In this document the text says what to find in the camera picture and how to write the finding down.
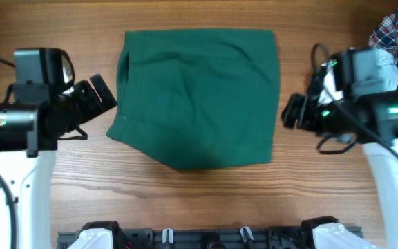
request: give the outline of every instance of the dark green fabric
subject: dark green fabric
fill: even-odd
[[[279,91],[272,31],[127,32],[107,136],[174,169],[268,163]]]

